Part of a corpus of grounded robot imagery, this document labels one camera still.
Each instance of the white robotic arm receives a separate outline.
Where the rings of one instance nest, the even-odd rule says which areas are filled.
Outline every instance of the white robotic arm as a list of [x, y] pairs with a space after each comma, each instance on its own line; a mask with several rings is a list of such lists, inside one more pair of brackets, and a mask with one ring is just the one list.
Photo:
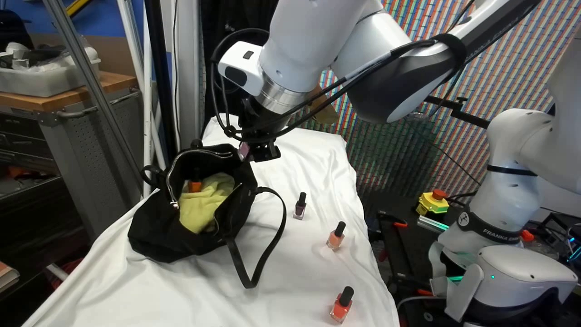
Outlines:
[[[264, 46], [240, 41], [220, 59], [219, 70], [257, 97], [259, 110], [297, 108], [318, 85], [324, 68], [353, 79], [384, 59], [384, 66], [358, 81], [349, 97], [367, 119], [395, 121], [413, 112], [442, 81], [516, 25], [540, 0], [476, 1], [475, 12], [446, 32], [449, 41], [411, 43], [378, 0], [280, 0]], [[282, 123], [259, 123], [260, 132]]]

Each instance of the metal pole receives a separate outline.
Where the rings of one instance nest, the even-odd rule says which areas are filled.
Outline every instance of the metal pole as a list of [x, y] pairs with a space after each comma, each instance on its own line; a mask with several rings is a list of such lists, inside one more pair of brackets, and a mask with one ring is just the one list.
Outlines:
[[135, 23], [133, 3], [131, 0], [117, 0], [117, 5], [121, 6], [130, 54], [135, 66], [135, 76], [139, 77], [141, 88], [144, 88], [142, 43]]
[[99, 77], [95, 76], [93, 65], [88, 57], [86, 48], [81, 45], [79, 34], [75, 30], [72, 17], [66, 14], [66, 6], [64, 6], [62, 0], [44, 0], [44, 3], [50, 8], [50, 14], [52, 14], [61, 36], [64, 37], [68, 48], [72, 50], [72, 56], [88, 83], [92, 97], [101, 106], [101, 112], [104, 112], [104, 117], [110, 123], [110, 128], [111, 128], [117, 143], [121, 145], [121, 148], [131, 166], [131, 172], [135, 174], [135, 179], [139, 183], [142, 183], [142, 177], [139, 172], [141, 165], [139, 165], [137, 157], [133, 155], [130, 141], [128, 141], [111, 105], [110, 105], [110, 99], [108, 99], [104, 88], [99, 83]]
[[168, 157], [175, 159], [179, 152], [177, 137], [175, 137], [175, 114], [171, 103], [171, 85], [170, 85], [170, 68], [166, 57], [166, 36], [164, 36], [164, 21], [162, 21], [162, 6], [161, 0], [144, 0], [146, 16], [150, 25], [150, 39], [153, 46], [153, 61], [159, 81], [159, 97], [162, 105], [162, 125], [166, 132], [166, 150]]

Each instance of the white cloth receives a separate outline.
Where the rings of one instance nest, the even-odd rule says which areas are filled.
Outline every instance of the white cloth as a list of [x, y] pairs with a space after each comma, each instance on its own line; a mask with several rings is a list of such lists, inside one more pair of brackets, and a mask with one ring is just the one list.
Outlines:
[[[204, 143], [224, 143], [213, 119]], [[259, 183], [288, 201], [284, 237], [257, 288], [244, 288], [226, 246], [206, 255], [159, 263], [128, 241], [131, 208], [93, 244], [61, 288], [28, 319], [28, 327], [318, 327], [337, 324], [331, 304], [346, 284], [355, 286], [346, 327], [397, 327], [398, 312], [367, 239], [357, 172], [337, 134], [297, 128], [279, 139], [282, 157], [253, 163]], [[308, 192], [306, 217], [293, 217], [298, 194]], [[255, 270], [259, 255], [280, 224], [282, 204], [260, 194], [237, 241]], [[333, 252], [326, 241], [344, 219], [346, 241]]]

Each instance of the handbag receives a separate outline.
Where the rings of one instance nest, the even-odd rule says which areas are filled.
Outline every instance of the handbag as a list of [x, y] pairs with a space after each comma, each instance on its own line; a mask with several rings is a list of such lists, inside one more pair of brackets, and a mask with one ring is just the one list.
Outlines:
[[[180, 223], [179, 197], [184, 183], [217, 172], [233, 175], [235, 188], [215, 210], [213, 228], [191, 232]], [[159, 190], [139, 206], [131, 221], [128, 235], [137, 252], [170, 263], [193, 254], [202, 255], [228, 244], [244, 286], [253, 288], [259, 284], [262, 270], [286, 230], [288, 206], [275, 188], [259, 186], [251, 163], [240, 159], [233, 145], [224, 143], [182, 150], [166, 170], [151, 165], [144, 166], [142, 177]], [[275, 194], [282, 201], [284, 212], [275, 237], [262, 252], [253, 277], [249, 277], [237, 244], [237, 234], [248, 221], [255, 197], [262, 192]]]

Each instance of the red button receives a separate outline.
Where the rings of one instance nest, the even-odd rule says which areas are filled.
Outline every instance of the red button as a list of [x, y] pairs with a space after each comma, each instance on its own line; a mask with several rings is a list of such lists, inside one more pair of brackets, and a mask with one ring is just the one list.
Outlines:
[[435, 195], [436, 199], [444, 199], [444, 197], [449, 197], [449, 192], [444, 190], [444, 188], [435, 188], [435, 190], [433, 190], [433, 195]]
[[522, 237], [524, 237], [525, 243], [535, 241], [535, 234], [529, 228], [522, 230]]

